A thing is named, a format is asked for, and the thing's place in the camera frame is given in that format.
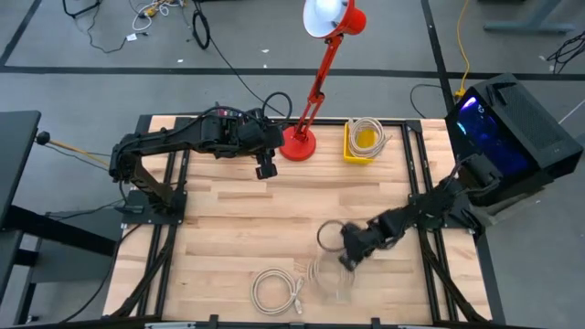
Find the desk lamp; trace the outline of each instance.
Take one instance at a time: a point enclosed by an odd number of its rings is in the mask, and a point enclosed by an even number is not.
[[[303,115],[296,125],[284,131],[284,146],[280,150],[285,158],[304,161],[313,155],[317,141],[309,128],[325,100],[321,87],[344,34],[361,33],[366,27],[366,21],[366,15],[356,8],[355,0],[306,0],[304,3],[304,28],[312,37],[324,38],[327,51],[317,72]]]

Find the wooden tabletop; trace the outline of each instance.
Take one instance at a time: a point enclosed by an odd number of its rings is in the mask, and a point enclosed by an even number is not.
[[[175,118],[154,116],[150,131],[173,128]],[[421,123],[436,185],[454,165],[451,144],[443,120]],[[430,324],[420,246],[412,229],[394,249],[377,250],[359,265],[349,297],[324,298],[307,283],[300,297],[303,314],[290,309],[276,317],[257,312],[250,302],[250,286],[259,271],[278,267],[294,278],[306,275],[309,261],[323,253],[315,236],[326,220],[363,225],[388,208],[406,204],[410,184],[404,145],[398,128],[386,130],[392,138],[382,155],[373,164],[360,165],[343,161],[343,126],[314,126],[313,157],[294,163],[277,153],[278,176],[262,181],[256,179],[252,158],[215,160],[209,154],[191,154],[186,220],[177,232],[164,319],[206,321],[219,314],[221,322],[369,324],[370,318],[379,317],[383,324]],[[410,139],[419,159],[414,135]],[[420,163],[415,164],[424,191]],[[144,158],[144,167],[158,179],[165,165],[166,155]],[[144,274],[152,230],[143,226],[122,244],[104,314],[116,310]],[[464,229],[445,229],[443,236],[453,280],[476,310],[491,318],[473,237]],[[336,234],[324,235],[325,244],[340,241]],[[154,309],[157,281],[148,313]],[[441,315],[447,319],[436,275],[435,281]],[[283,282],[268,279],[260,298],[266,306],[278,306],[288,292]]]

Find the red lamp base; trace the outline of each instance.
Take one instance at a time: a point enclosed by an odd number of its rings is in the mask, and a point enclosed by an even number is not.
[[[302,141],[294,138],[296,127],[288,127],[284,130],[284,146],[281,146],[281,154],[291,161],[304,161],[313,155],[317,147],[317,140],[311,131],[307,131],[306,138]]]

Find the gray floor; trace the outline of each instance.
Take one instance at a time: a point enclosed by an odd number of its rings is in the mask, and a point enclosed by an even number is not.
[[[1,0],[0,48],[5,45],[32,0]],[[71,11],[93,0],[69,0]],[[475,72],[548,73],[549,63],[539,56],[552,53],[566,36],[488,34],[488,19],[526,16],[536,1],[524,5],[494,5],[471,1],[463,20],[463,43]],[[368,15],[366,31],[347,37],[336,69],[436,70],[420,2],[410,0],[358,1]],[[310,38],[301,21],[302,1],[239,0],[205,3],[214,39],[237,68],[317,68],[324,52],[322,41]],[[461,72],[455,28],[463,1],[432,0],[437,31],[449,71]],[[190,21],[193,6],[186,9]],[[115,48],[132,32],[133,12],[126,1],[105,0],[94,42]],[[585,28],[585,3],[564,0],[551,17]],[[181,12],[157,16],[149,37],[139,37],[123,51],[104,55],[89,47],[84,30],[90,16],[77,24],[64,16],[60,1],[44,0],[31,20],[8,66],[23,67],[141,67],[225,68],[213,51],[201,51],[190,37]],[[585,73],[585,56],[565,68]],[[289,93],[300,114],[312,77],[245,76],[261,97],[276,90]],[[409,101],[410,88],[437,80],[372,77],[330,77],[324,92],[322,116],[416,117]],[[457,90],[458,80],[452,80]],[[467,81],[467,86],[474,81]],[[527,81],[526,87],[555,118],[562,118],[585,97],[584,81]],[[133,130],[140,114],[200,111],[215,101],[241,109],[258,106],[233,76],[0,74],[0,111],[39,110],[40,129],[53,138],[95,152],[108,153]],[[432,118],[445,115],[437,89],[419,89],[419,109]],[[565,127],[573,136],[585,133],[585,109]],[[585,233],[579,196],[585,193],[583,165],[535,196],[535,206],[518,207],[514,218],[488,229],[497,282],[509,324],[550,328],[582,327],[578,305],[585,299],[580,278],[585,274]],[[34,147],[16,195],[16,204],[38,212],[93,208],[118,198],[116,186],[102,171],[43,148]],[[15,270],[16,277],[23,269]],[[73,313],[93,294],[98,282],[43,284],[38,287],[33,313],[42,322],[56,322]],[[17,279],[11,281],[16,293]],[[96,318],[105,300],[102,292],[78,319]],[[0,325],[12,322],[5,302]]]

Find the yellow container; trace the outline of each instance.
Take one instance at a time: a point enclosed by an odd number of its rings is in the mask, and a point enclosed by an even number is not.
[[[359,147],[369,147],[376,142],[376,133],[370,130],[361,132],[357,137],[357,145]],[[344,160],[350,164],[367,165],[371,164],[374,159],[354,156],[349,150],[349,125],[346,123],[344,129]]]

